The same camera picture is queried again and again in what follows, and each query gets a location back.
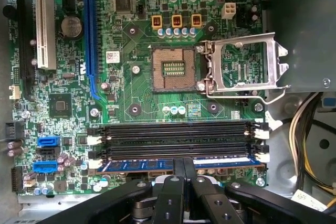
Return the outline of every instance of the chipset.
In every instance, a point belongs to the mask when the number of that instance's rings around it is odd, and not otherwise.
[[[117,14],[130,14],[132,12],[132,0],[114,0],[113,4]]]
[[[194,50],[156,48],[152,59],[154,92],[195,90]]]

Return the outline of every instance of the chip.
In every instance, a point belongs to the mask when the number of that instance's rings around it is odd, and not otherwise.
[[[168,4],[167,3],[162,4],[162,10],[168,10]]]
[[[118,14],[127,14],[132,11],[132,0],[114,0],[114,10]]]
[[[68,188],[69,188],[69,190],[74,190],[75,189],[75,185],[74,184],[69,184]]]
[[[49,94],[49,114],[51,118],[72,116],[71,94]]]
[[[58,180],[54,182],[54,191],[61,193],[67,190],[67,182],[65,180]]]

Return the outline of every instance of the integrated circuit chip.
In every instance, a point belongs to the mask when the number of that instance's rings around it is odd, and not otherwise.
[[[49,114],[51,118],[69,118],[72,116],[71,94],[50,94]]]
[[[114,10],[118,14],[129,14],[132,11],[132,0],[114,0]]]
[[[195,52],[191,49],[155,49],[153,59],[153,91],[175,92],[195,90]]]

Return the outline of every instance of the black pcie slot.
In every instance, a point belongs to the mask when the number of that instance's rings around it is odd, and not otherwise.
[[[19,43],[19,70],[23,82],[23,96],[31,100],[31,88],[35,78],[35,69],[32,65],[34,51],[30,45],[33,39],[33,7],[32,0],[16,0],[17,27]]]

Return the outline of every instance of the sticker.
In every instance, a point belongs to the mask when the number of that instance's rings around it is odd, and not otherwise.
[[[106,63],[119,63],[120,62],[120,52],[119,51],[107,51],[106,52]]]

